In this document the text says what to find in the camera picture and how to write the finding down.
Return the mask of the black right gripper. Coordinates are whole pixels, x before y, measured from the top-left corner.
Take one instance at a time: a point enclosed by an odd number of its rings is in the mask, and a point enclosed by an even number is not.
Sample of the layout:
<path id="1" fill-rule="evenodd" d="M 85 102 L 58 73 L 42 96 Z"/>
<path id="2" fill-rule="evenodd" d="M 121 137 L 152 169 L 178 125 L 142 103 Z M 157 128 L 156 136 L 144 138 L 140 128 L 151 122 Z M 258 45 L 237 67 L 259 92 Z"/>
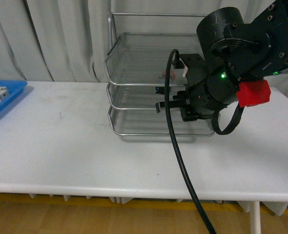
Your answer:
<path id="1" fill-rule="evenodd" d="M 155 104 L 156 112 L 160 113 L 166 106 L 180 108 L 184 122 L 198 119 L 210 119 L 222 109 L 237 101 L 239 82 L 225 72 L 218 72 L 203 80 L 178 91 L 173 101 Z"/>

